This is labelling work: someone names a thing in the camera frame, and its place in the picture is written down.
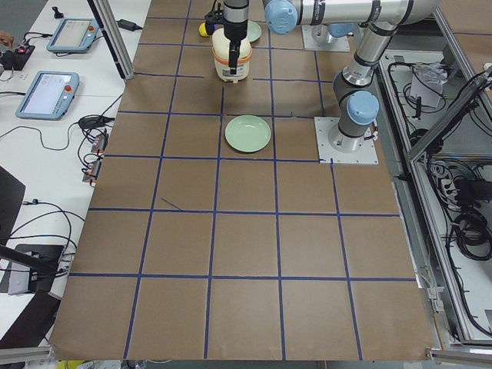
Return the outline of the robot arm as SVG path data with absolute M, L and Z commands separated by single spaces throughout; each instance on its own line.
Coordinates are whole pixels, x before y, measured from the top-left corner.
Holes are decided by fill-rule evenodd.
M 389 24 L 390 29 L 420 21 L 433 12 L 439 1 L 264 1 L 264 19 L 278 35 L 291 32 L 298 25 L 329 25 L 358 23 L 378 26 Z M 248 1 L 224 1 L 216 11 L 206 16 L 205 29 L 213 32 L 214 25 L 225 27 L 226 37 L 241 43 L 247 36 Z
M 367 91 L 374 70 L 397 28 L 387 22 L 372 23 L 353 54 L 351 63 L 340 70 L 341 60 L 327 54 L 275 49 L 268 52 L 272 78 L 241 83 L 227 89 L 225 110 L 228 114 L 265 114 L 281 117 L 304 117 L 317 113 L 341 114 L 339 122 L 329 133 L 331 146 L 338 151 L 352 153 L 359 149 L 364 134 L 377 117 L 380 102 Z M 323 85 L 299 79 L 304 70 L 327 62 L 333 74 L 328 94 Z

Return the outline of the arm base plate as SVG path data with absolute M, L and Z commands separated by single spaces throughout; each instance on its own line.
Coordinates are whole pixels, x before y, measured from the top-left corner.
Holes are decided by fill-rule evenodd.
M 338 127 L 337 117 L 315 117 L 318 160 L 322 164 L 378 165 L 370 125 L 363 136 L 349 138 Z
M 353 30 L 352 23 L 303 25 L 301 29 L 305 50 L 325 52 L 350 51 L 347 36 Z

